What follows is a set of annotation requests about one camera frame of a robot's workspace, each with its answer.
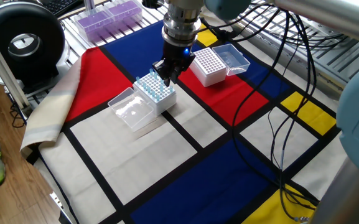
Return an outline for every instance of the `metal frame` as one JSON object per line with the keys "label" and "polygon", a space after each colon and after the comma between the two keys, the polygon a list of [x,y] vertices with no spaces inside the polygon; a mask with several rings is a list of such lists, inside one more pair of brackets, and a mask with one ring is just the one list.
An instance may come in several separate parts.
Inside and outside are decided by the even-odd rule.
{"label": "metal frame", "polygon": [[22,89],[17,84],[16,79],[13,76],[11,69],[7,65],[7,63],[4,60],[4,57],[1,55],[1,53],[0,53],[0,76],[1,76],[2,80],[4,81],[4,84],[6,85],[7,89],[11,93],[14,101],[17,103],[17,105],[20,107],[20,109],[23,111],[23,113],[26,116],[29,116],[32,112],[30,103],[27,100],[26,96],[24,95]]}

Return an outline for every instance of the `yellow rectangle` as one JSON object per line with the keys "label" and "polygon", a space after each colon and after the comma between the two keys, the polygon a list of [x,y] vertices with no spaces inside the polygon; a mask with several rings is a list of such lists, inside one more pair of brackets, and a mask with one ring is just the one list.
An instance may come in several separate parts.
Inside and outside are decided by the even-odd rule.
{"label": "yellow rectangle", "polygon": [[206,30],[198,33],[197,40],[200,41],[204,46],[208,47],[209,45],[215,43],[218,39],[217,37],[215,37],[213,33],[211,33],[211,31]]}
{"label": "yellow rectangle", "polygon": [[[302,99],[303,96],[295,92],[283,100],[281,104],[289,111],[294,112]],[[335,119],[331,115],[310,101],[299,110],[298,117],[321,135],[324,135],[335,125]]]}
{"label": "yellow rectangle", "polygon": [[[290,186],[286,186],[287,189],[300,194],[298,191],[294,190]],[[313,210],[308,208],[304,208],[301,205],[297,205],[291,203],[282,192],[283,202],[286,206],[286,210],[293,217],[311,217],[313,214]],[[300,203],[304,205],[308,205],[310,207],[314,206],[308,201],[294,196]],[[299,222],[295,222],[291,220],[285,213],[281,205],[280,201],[280,192],[277,190],[267,201],[265,201],[255,212],[253,212],[246,220],[244,220],[241,224],[296,224]]]}

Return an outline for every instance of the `keyboard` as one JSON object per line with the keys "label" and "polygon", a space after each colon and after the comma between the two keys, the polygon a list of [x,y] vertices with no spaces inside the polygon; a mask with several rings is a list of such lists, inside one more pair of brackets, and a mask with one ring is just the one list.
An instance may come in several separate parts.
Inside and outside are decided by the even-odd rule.
{"label": "keyboard", "polygon": [[53,15],[58,17],[78,6],[82,2],[82,0],[52,0],[47,4],[44,4],[44,7],[47,8]]}

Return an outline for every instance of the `white pipette tip rack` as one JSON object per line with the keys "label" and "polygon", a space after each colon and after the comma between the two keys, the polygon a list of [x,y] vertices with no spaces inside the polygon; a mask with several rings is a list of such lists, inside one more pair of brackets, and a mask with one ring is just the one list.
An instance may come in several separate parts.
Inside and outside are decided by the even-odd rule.
{"label": "white pipette tip rack", "polygon": [[172,86],[166,87],[161,82],[160,76],[153,70],[142,78],[137,77],[133,87],[135,91],[142,94],[148,105],[153,107],[156,116],[177,102],[174,88]]}
{"label": "white pipette tip rack", "polygon": [[204,87],[225,80],[226,65],[211,48],[198,50],[194,54],[196,57],[190,69]]}

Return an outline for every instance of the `pipette tip box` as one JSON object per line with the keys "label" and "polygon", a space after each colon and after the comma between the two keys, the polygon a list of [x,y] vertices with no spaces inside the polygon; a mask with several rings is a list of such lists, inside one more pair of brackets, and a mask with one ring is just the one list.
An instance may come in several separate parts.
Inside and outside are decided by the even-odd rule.
{"label": "pipette tip box", "polygon": [[111,32],[114,30],[126,30],[142,20],[142,6],[133,0],[118,0],[105,4],[106,10],[111,15],[112,23],[107,27]]}
{"label": "pipette tip box", "polygon": [[127,88],[109,101],[108,105],[135,132],[154,121],[176,102],[173,86],[166,87],[153,72],[152,75],[137,78],[133,89]]}
{"label": "pipette tip box", "polygon": [[101,37],[125,31],[142,20],[142,6],[136,0],[116,0],[90,11],[73,16],[80,35],[87,41],[99,41]]}
{"label": "pipette tip box", "polygon": [[194,61],[190,69],[204,87],[222,82],[226,76],[247,71],[250,63],[232,45],[205,48],[194,52]]}
{"label": "pipette tip box", "polygon": [[81,12],[73,18],[80,35],[87,41],[99,41],[100,36],[108,33],[104,27],[111,24],[111,16],[103,7]]}
{"label": "pipette tip box", "polygon": [[[150,87],[150,92],[148,92],[147,88],[143,88],[143,83],[146,83],[146,86]],[[133,87],[135,91],[141,92],[144,99],[153,107],[156,116],[160,115],[177,102],[177,95],[174,88],[172,86],[166,87],[164,84],[161,84],[161,78],[158,75],[155,77],[149,73],[140,78],[139,82],[135,81]]]}

